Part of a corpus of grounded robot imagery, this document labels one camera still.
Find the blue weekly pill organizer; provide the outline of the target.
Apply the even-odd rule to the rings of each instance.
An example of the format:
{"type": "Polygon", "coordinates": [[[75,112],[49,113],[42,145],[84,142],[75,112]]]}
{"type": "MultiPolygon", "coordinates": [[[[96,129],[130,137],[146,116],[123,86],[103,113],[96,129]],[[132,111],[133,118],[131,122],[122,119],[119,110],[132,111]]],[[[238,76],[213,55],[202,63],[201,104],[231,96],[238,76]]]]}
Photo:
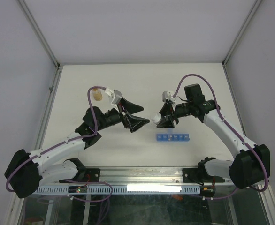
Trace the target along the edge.
{"type": "Polygon", "coordinates": [[[165,133],[157,133],[156,141],[158,142],[189,142],[190,135],[188,133],[175,133],[168,130],[165,133]]]}

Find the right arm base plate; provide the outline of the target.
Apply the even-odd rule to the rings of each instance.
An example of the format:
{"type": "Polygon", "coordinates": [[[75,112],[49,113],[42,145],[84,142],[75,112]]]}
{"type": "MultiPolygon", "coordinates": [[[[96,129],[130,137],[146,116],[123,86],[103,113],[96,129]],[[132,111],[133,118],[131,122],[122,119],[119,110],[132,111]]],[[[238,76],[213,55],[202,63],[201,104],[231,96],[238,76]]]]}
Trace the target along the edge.
{"type": "Polygon", "coordinates": [[[203,186],[204,183],[213,183],[213,182],[224,183],[225,182],[224,178],[219,176],[211,176],[205,170],[205,163],[213,159],[216,159],[216,158],[206,157],[205,159],[202,159],[200,162],[198,162],[197,167],[183,168],[182,169],[183,182],[197,183],[201,186],[203,186]]]}

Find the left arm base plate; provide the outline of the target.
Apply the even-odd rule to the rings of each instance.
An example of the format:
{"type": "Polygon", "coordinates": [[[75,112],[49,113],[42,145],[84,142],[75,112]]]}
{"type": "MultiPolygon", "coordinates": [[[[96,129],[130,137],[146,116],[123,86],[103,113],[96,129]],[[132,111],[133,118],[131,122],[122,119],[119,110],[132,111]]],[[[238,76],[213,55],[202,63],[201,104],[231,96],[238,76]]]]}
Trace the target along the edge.
{"type": "Polygon", "coordinates": [[[85,168],[80,170],[74,178],[59,180],[60,183],[79,183],[99,182],[100,168],[85,168]]]}

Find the white cap pill bottle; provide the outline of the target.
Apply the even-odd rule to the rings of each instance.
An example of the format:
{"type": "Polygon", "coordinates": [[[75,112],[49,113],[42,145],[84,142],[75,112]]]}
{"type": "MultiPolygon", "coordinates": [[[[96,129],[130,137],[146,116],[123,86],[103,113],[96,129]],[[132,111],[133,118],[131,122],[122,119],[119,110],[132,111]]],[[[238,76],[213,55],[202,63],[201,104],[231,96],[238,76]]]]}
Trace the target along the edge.
{"type": "Polygon", "coordinates": [[[162,115],[157,112],[152,118],[151,118],[152,122],[155,124],[155,125],[158,125],[161,120],[162,120],[162,115]]]}

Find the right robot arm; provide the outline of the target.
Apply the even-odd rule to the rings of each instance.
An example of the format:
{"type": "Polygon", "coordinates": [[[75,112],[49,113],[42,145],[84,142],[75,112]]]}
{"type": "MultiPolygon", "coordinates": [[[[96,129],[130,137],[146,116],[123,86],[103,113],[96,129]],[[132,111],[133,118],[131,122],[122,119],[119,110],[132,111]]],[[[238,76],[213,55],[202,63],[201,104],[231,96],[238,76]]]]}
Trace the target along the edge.
{"type": "Polygon", "coordinates": [[[233,160],[219,160],[206,157],[198,163],[197,179],[209,181],[214,176],[230,179],[239,189],[250,187],[257,182],[268,182],[270,176],[270,151],[264,144],[257,145],[220,116],[220,107],[214,100],[206,100],[198,84],[184,88],[186,101],[176,104],[175,94],[165,91],[164,103],[154,116],[157,128],[174,128],[179,119],[194,116],[209,127],[229,149],[233,160]]]}

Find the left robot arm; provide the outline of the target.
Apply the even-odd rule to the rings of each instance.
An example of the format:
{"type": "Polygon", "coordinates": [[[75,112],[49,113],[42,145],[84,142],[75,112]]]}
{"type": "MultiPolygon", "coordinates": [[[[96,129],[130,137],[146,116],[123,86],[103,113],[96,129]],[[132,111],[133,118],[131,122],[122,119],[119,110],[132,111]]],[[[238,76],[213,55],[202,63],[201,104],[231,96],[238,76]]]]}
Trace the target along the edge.
{"type": "Polygon", "coordinates": [[[130,132],[136,132],[148,124],[149,119],[134,114],[143,107],[120,98],[114,108],[103,113],[98,107],[87,109],[83,123],[63,141],[47,148],[26,152],[18,150],[12,157],[4,176],[6,189],[18,198],[26,198],[41,185],[59,180],[81,182],[85,178],[85,166],[78,158],[67,159],[72,153],[93,146],[102,137],[100,130],[122,123],[130,132]]]}

